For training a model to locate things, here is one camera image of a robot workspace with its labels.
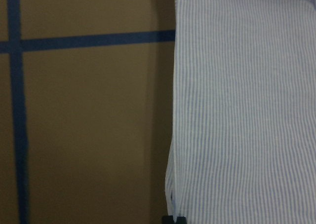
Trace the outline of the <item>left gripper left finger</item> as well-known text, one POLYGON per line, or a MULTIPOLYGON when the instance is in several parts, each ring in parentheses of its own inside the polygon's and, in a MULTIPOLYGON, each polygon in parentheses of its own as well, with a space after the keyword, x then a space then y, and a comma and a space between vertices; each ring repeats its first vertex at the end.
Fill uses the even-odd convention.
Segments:
POLYGON ((163 216, 161 218, 162 224, 173 224, 173 216, 163 216))

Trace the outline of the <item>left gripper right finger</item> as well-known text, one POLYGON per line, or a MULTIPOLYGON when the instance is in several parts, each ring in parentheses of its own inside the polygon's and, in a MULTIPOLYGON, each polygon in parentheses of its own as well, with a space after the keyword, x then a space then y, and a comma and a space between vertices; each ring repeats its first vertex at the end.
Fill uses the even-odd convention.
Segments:
POLYGON ((177 217, 176 224, 186 224, 186 218, 185 217, 177 217))

